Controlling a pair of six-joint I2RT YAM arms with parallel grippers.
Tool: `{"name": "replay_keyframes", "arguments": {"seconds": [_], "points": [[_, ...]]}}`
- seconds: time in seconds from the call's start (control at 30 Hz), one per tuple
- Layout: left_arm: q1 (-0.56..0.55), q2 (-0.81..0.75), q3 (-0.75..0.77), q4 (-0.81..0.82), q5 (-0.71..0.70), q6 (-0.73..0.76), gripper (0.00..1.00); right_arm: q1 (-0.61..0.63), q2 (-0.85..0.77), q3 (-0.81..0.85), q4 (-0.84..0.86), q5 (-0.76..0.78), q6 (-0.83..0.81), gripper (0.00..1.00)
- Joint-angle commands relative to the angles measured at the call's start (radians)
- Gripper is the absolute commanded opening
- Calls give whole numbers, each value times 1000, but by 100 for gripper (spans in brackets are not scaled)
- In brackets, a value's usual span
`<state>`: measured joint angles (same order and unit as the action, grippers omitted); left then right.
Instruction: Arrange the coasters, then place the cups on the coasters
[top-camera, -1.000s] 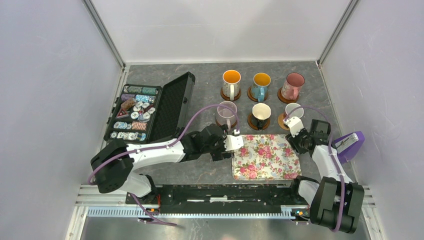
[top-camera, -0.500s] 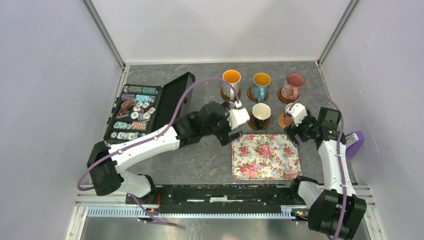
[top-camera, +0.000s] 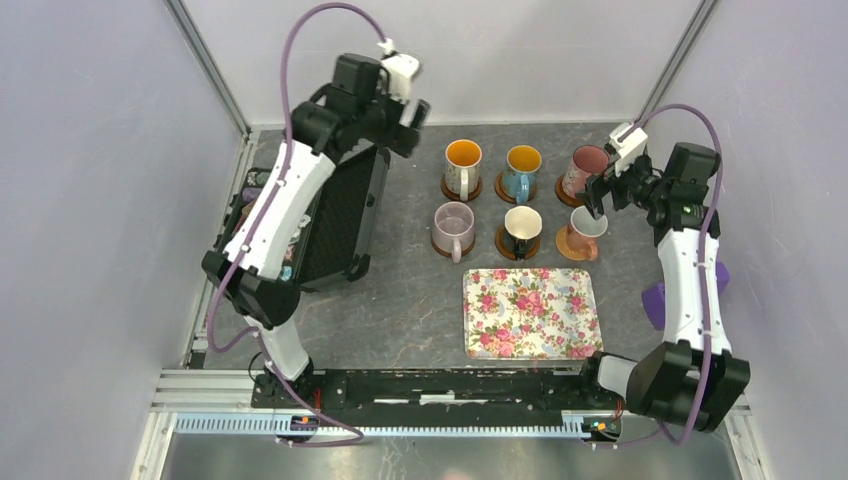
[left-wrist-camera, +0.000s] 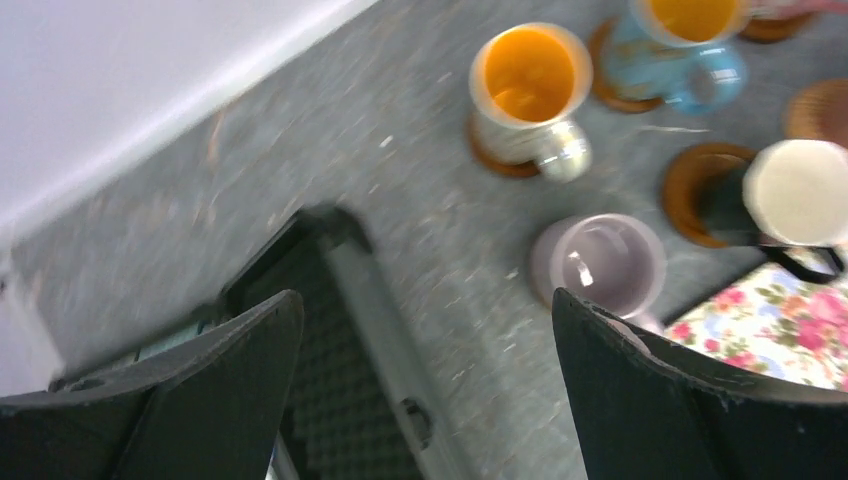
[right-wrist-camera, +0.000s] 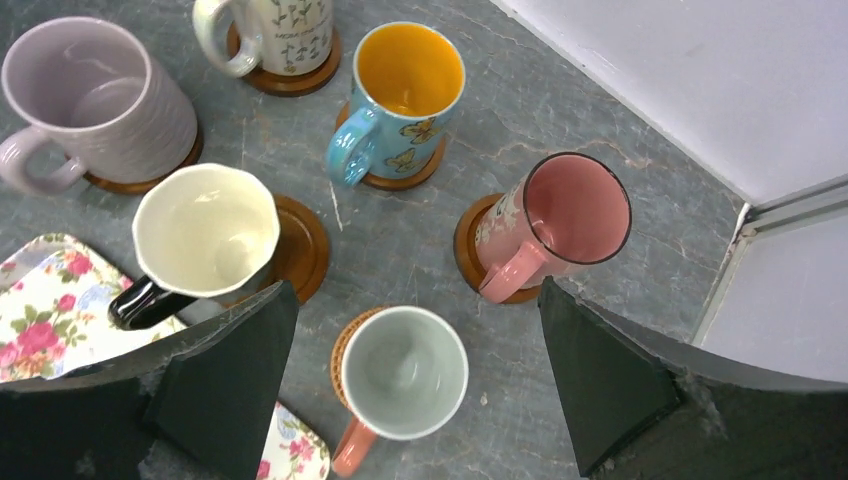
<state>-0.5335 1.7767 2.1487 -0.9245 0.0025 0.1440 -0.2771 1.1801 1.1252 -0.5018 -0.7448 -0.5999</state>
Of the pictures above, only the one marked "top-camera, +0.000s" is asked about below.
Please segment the wooden coaster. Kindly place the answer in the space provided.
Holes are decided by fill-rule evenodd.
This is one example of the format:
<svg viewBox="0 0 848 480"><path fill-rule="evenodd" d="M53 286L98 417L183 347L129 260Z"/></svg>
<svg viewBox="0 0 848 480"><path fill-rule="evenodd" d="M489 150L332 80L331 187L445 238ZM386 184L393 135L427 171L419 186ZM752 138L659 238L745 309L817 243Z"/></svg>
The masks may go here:
<svg viewBox="0 0 848 480"><path fill-rule="evenodd" d="M440 188L441 188L442 194L447 199L449 199L451 201L463 202L463 199L461 198L461 196L459 194L452 192L448 188L445 177L441 178ZM477 186L468 194L468 198L466 199L466 202L475 200L482 193L482 191L483 191L483 179L480 178L477 182Z"/></svg>
<svg viewBox="0 0 848 480"><path fill-rule="evenodd" d="M473 240L473 241L472 241L472 242L468 245L468 247L467 247L467 248L465 248L464 250L461 250L461 251L460 251L459 258L461 259L462 257L464 257L464 256L468 255L468 254L469 254L469 253L473 250L473 248L474 248L475 244L476 244L476 237L475 237L475 239L474 239L474 240ZM452 251L452 250L451 250L451 251L443 250L443 249L442 249L442 248L440 248L440 247L439 247L439 245L437 245L437 244L436 244L436 243L435 243L432 239L431 239L431 246L433 247L433 249L434 249L434 250L435 250L438 254L440 254L440 255L442 255L442 256L444 256L444 257L447 257L447 258L451 258L451 259L453 260L453 256L454 256L454 255L453 255L453 251Z"/></svg>
<svg viewBox="0 0 848 480"><path fill-rule="evenodd" d="M539 251L541 240L539 236L532 239L522 239L511 234L505 227L500 227L495 235L497 251L511 261L523 261L533 258Z"/></svg>
<svg viewBox="0 0 848 480"><path fill-rule="evenodd" d="M577 208L583 206L584 201L588 198L586 183L591 179L592 175L571 177L562 174L555 183L557 198L570 207Z"/></svg>
<svg viewBox="0 0 848 480"><path fill-rule="evenodd" d="M507 191L504 183L504 174L500 173L495 180L495 192L501 200L509 204L522 205L527 204L537 196L538 185L535 182L530 182L529 192L527 193L527 196L521 196L520 198L516 198L511 196Z"/></svg>

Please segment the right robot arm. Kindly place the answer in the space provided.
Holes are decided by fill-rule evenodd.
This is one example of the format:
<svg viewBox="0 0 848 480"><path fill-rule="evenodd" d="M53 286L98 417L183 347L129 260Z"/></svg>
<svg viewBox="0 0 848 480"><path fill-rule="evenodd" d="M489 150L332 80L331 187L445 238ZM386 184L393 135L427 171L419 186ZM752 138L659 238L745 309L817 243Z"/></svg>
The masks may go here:
<svg viewBox="0 0 848 480"><path fill-rule="evenodd" d="M748 361L732 353L719 306L716 264L720 221L706 205L709 180L719 180L721 155L678 142L663 172L647 154L622 172L608 166L592 175L578 197L600 218L605 198L616 210L633 205L647 214L664 283L663 340L639 361L597 351L582 365L577 392L591 408L617 395L631 413L688 433L715 430L744 393Z"/></svg>

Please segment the black mug cream inside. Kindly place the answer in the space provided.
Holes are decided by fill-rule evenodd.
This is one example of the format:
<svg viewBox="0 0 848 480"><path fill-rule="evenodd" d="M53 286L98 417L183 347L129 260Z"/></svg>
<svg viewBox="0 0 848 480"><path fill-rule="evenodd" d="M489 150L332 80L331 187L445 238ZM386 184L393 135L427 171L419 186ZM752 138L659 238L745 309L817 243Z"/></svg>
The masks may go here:
<svg viewBox="0 0 848 480"><path fill-rule="evenodd" d="M535 209L528 206L516 206L505 213L502 227L519 238L532 239L536 236L540 237L543 221Z"/></svg>

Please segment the blue mug yellow inside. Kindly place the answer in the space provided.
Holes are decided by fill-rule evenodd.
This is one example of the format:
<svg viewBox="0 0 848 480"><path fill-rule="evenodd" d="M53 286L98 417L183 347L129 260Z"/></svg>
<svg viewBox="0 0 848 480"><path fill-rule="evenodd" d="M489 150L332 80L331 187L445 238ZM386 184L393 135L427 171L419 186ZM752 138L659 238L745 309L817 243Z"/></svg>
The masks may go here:
<svg viewBox="0 0 848 480"><path fill-rule="evenodd" d="M518 145L509 150L502 173L507 191L513 197L526 197L529 183L537 184L537 175L542 166L541 153L532 146Z"/></svg>

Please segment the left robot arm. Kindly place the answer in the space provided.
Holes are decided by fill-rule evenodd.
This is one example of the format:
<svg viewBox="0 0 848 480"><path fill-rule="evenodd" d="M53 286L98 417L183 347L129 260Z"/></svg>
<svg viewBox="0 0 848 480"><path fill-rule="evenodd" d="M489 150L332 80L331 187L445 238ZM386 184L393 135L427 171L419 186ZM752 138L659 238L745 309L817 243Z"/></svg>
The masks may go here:
<svg viewBox="0 0 848 480"><path fill-rule="evenodd" d="M429 103L417 103L409 124L401 119L421 70L420 60L410 54L380 60L340 55L332 80L292 111L270 177L247 219L223 250L204 255L202 268L216 288L207 337L214 337L214 316L227 299L249 332L257 334L278 377L275 392L290 407L312 399L314 381L304 374L311 359L291 319L300 291L280 278L288 245L315 196L360 142L369 142L373 152L411 155Z"/></svg>

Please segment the pink ghost mug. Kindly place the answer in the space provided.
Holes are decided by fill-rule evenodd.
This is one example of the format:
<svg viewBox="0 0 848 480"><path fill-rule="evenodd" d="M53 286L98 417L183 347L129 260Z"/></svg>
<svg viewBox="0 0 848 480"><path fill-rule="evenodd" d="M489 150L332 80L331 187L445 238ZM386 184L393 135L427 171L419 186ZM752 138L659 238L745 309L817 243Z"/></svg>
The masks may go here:
<svg viewBox="0 0 848 480"><path fill-rule="evenodd" d="M600 174L607 168L608 163L609 155L604 149L584 145L573 152L564 174L571 177Z"/></svg>

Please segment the floral mug orange inside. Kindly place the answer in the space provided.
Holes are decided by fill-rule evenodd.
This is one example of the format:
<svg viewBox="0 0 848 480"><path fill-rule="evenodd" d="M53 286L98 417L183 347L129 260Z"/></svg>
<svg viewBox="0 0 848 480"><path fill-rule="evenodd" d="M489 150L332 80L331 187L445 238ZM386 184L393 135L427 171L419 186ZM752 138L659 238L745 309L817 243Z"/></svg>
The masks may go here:
<svg viewBox="0 0 848 480"><path fill-rule="evenodd" d="M480 179L482 149L474 141L460 139L451 142L445 149L445 171L448 188L466 202L468 194Z"/></svg>

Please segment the lilac mug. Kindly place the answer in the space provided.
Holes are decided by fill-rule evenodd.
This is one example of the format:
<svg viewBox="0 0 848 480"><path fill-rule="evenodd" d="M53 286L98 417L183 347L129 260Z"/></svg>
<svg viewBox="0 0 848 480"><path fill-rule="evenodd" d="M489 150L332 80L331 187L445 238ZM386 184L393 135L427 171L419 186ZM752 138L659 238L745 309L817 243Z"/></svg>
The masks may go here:
<svg viewBox="0 0 848 480"><path fill-rule="evenodd" d="M454 264L458 264L461 250L475 239L475 214L465 203L450 201L437 208L433 215L431 239L446 251L453 251Z"/></svg>

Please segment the cork coaster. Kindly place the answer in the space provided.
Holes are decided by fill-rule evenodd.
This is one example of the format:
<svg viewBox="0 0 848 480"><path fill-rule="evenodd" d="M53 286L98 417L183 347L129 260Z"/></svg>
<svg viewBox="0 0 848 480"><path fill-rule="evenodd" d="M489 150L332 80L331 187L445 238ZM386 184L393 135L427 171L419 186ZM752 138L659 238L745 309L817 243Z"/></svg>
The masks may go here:
<svg viewBox="0 0 848 480"><path fill-rule="evenodd" d="M561 255L573 261L594 261L599 255L595 240L571 226L562 227L558 231L556 247Z"/></svg>

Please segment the white floral mug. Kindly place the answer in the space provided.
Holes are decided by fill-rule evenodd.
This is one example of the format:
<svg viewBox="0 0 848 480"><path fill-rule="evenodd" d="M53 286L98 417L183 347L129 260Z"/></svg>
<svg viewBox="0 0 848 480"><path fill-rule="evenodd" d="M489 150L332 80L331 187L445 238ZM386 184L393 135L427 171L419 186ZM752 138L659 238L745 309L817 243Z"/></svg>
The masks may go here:
<svg viewBox="0 0 848 480"><path fill-rule="evenodd" d="M607 232L608 219L595 218L585 207L572 211L566 228L566 246L569 257L577 261L594 261L599 256L598 239Z"/></svg>

